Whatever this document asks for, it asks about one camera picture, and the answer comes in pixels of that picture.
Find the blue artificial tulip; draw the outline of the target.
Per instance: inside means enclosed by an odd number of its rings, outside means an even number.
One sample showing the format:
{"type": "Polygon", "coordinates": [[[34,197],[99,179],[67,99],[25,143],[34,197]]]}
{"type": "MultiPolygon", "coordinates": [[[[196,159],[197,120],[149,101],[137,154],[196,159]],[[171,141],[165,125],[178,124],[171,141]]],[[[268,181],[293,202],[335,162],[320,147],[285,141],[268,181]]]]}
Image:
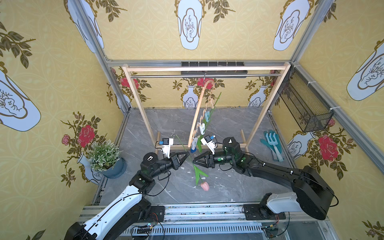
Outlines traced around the blue artificial tulip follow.
{"type": "Polygon", "coordinates": [[[194,137],[192,139],[192,144],[191,144],[191,153],[194,153],[196,151],[198,151],[199,153],[202,153],[202,143],[201,143],[201,139],[203,138],[203,136],[199,135],[197,137],[194,137]]]}

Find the pink artificial tulip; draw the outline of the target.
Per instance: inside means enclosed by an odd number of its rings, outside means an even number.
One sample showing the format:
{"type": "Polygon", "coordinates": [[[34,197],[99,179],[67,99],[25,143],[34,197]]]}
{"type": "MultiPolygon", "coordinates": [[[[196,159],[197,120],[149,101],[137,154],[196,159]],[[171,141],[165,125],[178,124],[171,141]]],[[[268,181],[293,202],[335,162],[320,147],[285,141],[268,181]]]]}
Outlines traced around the pink artificial tulip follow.
{"type": "MultiPolygon", "coordinates": [[[[180,145],[182,146],[183,150],[188,152],[188,153],[191,153],[190,150],[188,149],[188,147],[185,147],[185,145],[182,143],[182,141],[178,135],[176,135],[176,138],[179,140],[180,145]]],[[[193,163],[193,159],[191,157],[188,157],[188,159],[192,163],[192,166],[193,166],[194,171],[195,171],[196,186],[199,184],[200,180],[202,180],[201,184],[203,184],[205,182],[205,177],[208,177],[208,175],[206,173],[204,173],[202,170],[200,170],[197,167],[197,165],[195,165],[193,163]]]]}

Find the yellow artificial tulip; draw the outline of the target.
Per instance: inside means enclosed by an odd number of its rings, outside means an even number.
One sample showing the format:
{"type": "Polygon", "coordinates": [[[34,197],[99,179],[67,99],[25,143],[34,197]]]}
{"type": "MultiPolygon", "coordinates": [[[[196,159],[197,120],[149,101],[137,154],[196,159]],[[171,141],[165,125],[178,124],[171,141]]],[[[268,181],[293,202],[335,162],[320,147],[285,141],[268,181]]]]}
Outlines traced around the yellow artificial tulip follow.
{"type": "Polygon", "coordinates": [[[206,103],[206,106],[204,108],[204,114],[207,111],[210,111],[210,115],[213,114],[214,110],[216,109],[216,105],[217,105],[221,95],[222,95],[222,93],[219,93],[218,97],[209,96],[208,102],[206,103]]]}

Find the curved wooden clip hanger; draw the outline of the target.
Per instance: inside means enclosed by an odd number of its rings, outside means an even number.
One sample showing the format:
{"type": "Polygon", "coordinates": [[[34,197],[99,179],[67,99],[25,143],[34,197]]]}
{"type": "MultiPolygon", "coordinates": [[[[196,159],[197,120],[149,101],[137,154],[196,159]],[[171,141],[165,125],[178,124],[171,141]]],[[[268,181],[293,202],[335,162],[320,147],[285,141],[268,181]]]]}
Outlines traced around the curved wooden clip hanger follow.
{"type": "Polygon", "coordinates": [[[205,81],[205,79],[206,78],[204,78],[204,83],[205,84],[203,85],[201,94],[199,96],[199,101],[198,101],[198,104],[197,104],[197,107],[196,107],[196,111],[195,111],[195,115],[194,115],[194,119],[193,119],[193,124],[192,124],[192,127],[191,127],[189,139],[188,139],[189,140],[188,141],[188,148],[190,148],[192,146],[193,138],[196,136],[198,128],[199,128],[199,125],[201,124],[201,120],[198,121],[198,117],[199,117],[200,109],[201,109],[201,106],[202,106],[202,103],[203,103],[203,98],[204,98],[205,90],[207,89],[207,86],[209,84],[214,85],[214,83],[215,83],[214,80],[205,81]]]}

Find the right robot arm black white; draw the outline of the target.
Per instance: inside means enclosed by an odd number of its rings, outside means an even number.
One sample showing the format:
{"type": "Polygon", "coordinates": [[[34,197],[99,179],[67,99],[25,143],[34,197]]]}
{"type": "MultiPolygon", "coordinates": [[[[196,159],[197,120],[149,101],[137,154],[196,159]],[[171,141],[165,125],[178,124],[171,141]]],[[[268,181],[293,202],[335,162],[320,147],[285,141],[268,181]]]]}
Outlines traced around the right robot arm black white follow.
{"type": "Polygon", "coordinates": [[[231,164],[241,175],[262,178],[290,188],[289,193],[264,195],[259,207],[264,217],[285,212],[304,212],[314,219],[325,220],[336,197],[331,187],[311,167],[293,169],[262,161],[254,154],[242,151],[233,137],[224,139],[221,151],[208,150],[195,157],[193,162],[204,168],[231,164]]]}

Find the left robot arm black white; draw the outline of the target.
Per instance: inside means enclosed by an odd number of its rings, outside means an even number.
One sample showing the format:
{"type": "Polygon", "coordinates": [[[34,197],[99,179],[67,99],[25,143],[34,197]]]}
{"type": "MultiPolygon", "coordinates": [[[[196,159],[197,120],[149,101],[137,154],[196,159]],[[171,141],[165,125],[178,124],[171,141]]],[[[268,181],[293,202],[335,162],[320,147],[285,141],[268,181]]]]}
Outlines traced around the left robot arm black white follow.
{"type": "Polygon", "coordinates": [[[147,153],[141,169],[130,180],[123,192],[84,224],[74,223],[66,232],[65,240],[114,240],[129,226],[150,216],[151,203],[145,196],[156,184],[161,174],[170,177],[170,170],[178,170],[189,157],[189,152],[170,153],[159,160],[156,153],[147,153]]]}

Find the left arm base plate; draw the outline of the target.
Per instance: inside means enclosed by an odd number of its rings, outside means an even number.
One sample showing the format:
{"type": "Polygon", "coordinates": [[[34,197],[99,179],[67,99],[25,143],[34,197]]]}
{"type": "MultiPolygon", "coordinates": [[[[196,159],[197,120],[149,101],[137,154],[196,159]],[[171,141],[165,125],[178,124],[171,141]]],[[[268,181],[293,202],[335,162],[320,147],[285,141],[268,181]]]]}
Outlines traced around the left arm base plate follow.
{"type": "Polygon", "coordinates": [[[157,220],[159,222],[164,221],[165,207],[164,206],[150,206],[143,209],[141,207],[131,208],[122,218],[125,224],[152,222],[157,220]]]}

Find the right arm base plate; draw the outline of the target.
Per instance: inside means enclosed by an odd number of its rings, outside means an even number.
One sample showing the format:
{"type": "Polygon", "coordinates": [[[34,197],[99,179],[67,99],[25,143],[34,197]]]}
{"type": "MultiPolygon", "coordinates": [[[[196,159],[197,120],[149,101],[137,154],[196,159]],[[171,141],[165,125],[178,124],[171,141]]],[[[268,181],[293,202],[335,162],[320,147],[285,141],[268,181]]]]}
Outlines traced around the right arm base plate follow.
{"type": "Polygon", "coordinates": [[[268,221],[278,221],[285,220],[286,214],[279,213],[275,214],[266,206],[260,204],[245,204],[242,208],[243,213],[245,214],[246,220],[268,220],[268,221]]]}

